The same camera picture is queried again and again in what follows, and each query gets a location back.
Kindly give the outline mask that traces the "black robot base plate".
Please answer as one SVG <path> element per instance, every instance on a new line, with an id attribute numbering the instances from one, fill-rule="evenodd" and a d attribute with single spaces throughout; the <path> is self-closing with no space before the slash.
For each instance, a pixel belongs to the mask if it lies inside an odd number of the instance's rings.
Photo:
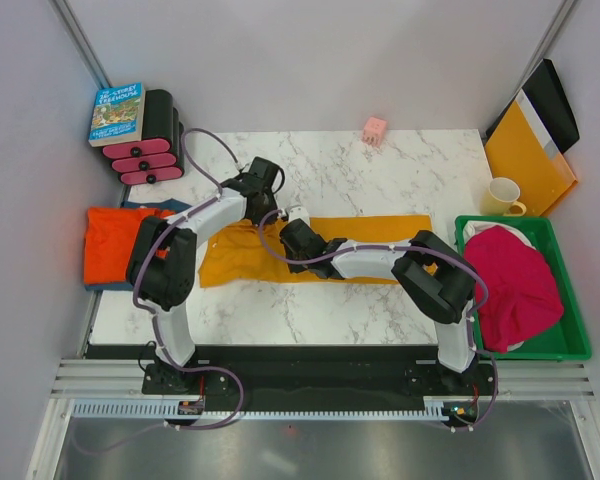
<path id="1" fill-rule="evenodd" d="M 200 394 L 220 410 L 412 409 L 427 397 L 472 401 L 493 394 L 496 375 L 475 360 L 457 374 L 433 346 L 201 346 L 182 370 L 146 367 L 145 394 Z"/>

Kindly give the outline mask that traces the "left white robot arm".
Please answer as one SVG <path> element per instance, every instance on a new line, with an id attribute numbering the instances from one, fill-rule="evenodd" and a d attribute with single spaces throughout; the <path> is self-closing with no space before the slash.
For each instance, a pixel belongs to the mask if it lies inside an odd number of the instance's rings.
<path id="1" fill-rule="evenodd" d="M 284 181 L 282 167 L 256 157 L 245 171 L 218 183 L 208 199 L 165 219 L 141 221 L 126 279 L 133 286 L 133 305 L 150 315 L 158 357 L 169 364 L 165 382 L 176 392 L 191 392 L 200 378 L 198 367 L 189 363 L 195 343 L 186 311 L 198 247 L 242 220 L 256 227 L 271 224 L 279 190 L 275 183 Z"/>

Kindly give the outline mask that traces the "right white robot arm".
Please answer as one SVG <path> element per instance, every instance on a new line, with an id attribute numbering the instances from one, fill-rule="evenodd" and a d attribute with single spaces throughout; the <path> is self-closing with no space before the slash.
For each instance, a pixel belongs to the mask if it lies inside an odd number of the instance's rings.
<path id="1" fill-rule="evenodd" d="M 295 219 L 281 230 L 280 242 L 293 273 L 309 271 L 329 280 L 397 281 L 435 324 L 440 386 L 457 394 L 473 383 L 475 345 L 467 322 L 479 307 L 477 292 L 487 292 L 486 283 L 433 232 L 420 230 L 395 244 L 327 241 L 304 220 Z"/>

